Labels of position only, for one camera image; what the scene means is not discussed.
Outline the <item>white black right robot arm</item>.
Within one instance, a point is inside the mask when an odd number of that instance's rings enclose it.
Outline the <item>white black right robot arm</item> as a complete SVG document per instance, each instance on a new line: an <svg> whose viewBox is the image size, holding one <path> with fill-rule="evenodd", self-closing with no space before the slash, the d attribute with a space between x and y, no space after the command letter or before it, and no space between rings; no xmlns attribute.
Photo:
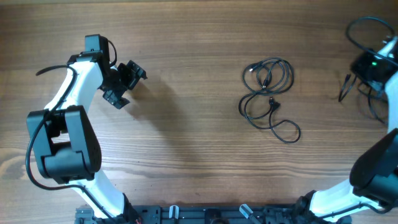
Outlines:
<svg viewBox="0 0 398 224"><path fill-rule="evenodd" d="M351 214L370 209L385 214L397 207L397 37L375 52L366 49L351 71L387 97L387 135L354 163L349 179L300 197L294 223L350 223Z"/></svg>

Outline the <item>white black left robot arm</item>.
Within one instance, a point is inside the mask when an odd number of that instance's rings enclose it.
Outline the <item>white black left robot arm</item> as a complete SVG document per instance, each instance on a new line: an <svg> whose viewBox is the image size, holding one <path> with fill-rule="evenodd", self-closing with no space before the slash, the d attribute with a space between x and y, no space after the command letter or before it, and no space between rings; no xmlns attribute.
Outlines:
<svg viewBox="0 0 398 224"><path fill-rule="evenodd" d="M92 219L98 223L140 223L126 195L115 188L101 170L99 141L88 118L88 110L97 90L117 109L129 103L123 98L146 71L132 60L117 63L109 51L114 44L106 37L85 36L85 49L72 55L63 65L43 68L38 75L59 68L67 75L59 91L44 109L27 116L30 140L25 168L38 188L56 191L74 189L88 203Z"/></svg>

